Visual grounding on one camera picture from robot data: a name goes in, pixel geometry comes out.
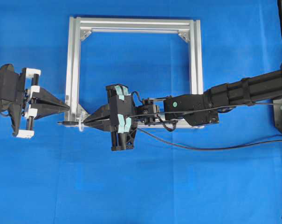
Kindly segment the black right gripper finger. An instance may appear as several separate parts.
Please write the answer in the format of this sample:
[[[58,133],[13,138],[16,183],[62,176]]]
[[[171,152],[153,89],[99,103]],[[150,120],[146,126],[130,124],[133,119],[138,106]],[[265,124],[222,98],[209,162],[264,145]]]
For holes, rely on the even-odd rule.
[[[83,121],[83,124],[87,127],[95,128],[104,132],[112,132],[112,127],[110,119],[101,119],[101,120],[87,120]]]
[[[89,115],[83,122],[89,123],[110,118],[110,105],[105,104]]]

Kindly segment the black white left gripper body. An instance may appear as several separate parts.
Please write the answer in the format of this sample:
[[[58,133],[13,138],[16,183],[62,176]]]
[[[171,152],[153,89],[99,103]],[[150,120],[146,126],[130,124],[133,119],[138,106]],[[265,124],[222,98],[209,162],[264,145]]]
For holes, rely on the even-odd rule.
[[[30,128],[20,129],[22,110],[26,107],[25,82],[26,79],[38,81],[41,70],[23,68],[22,73],[14,71],[12,64],[4,64],[0,67],[0,114],[7,111],[3,116],[9,116],[12,122],[13,136],[30,139],[34,131]]]

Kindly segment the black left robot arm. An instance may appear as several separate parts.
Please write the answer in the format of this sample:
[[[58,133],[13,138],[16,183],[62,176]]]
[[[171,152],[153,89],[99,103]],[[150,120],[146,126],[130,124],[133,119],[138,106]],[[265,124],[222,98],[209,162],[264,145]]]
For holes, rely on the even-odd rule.
[[[13,136],[30,139],[34,121],[67,112],[70,107],[39,86],[41,70],[23,68],[20,74],[12,64],[0,67],[0,114],[10,117]]]

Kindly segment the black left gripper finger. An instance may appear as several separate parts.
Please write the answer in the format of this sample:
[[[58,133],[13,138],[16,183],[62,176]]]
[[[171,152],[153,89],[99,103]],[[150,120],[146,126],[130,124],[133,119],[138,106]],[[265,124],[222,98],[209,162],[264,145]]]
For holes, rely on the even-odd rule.
[[[59,110],[70,109],[70,107],[63,101],[56,98],[49,91],[38,85],[31,86],[31,99],[35,101],[35,104],[50,106]]]
[[[49,104],[31,104],[28,109],[28,116],[35,120],[41,119],[50,115],[68,112],[70,109],[67,105],[49,105]]]

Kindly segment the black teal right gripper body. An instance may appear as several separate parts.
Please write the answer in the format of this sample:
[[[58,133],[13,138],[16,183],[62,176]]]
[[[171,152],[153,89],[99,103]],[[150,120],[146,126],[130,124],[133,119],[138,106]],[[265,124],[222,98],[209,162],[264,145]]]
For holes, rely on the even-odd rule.
[[[128,87],[122,84],[106,86],[110,109],[111,150],[121,151],[134,148],[138,123],[133,118],[136,106]]]

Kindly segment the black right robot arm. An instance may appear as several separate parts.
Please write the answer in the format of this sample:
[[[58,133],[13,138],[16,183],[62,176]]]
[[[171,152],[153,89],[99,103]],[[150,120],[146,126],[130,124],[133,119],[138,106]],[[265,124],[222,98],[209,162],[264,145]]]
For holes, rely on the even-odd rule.
[[[277,71],[221,84],[203,94],[144,98],[139,106],[133,99],[138,92],[129,93],[125,85],[109,85],[106,91],[108,103],[89,115],[82,124],[110,132],[111,149],[120,151],[134,148],[139,122],[146,126],[162,125],[172,132],[182,119],[191,126],[216,124],[219,113],[282,97],[282,64]]]

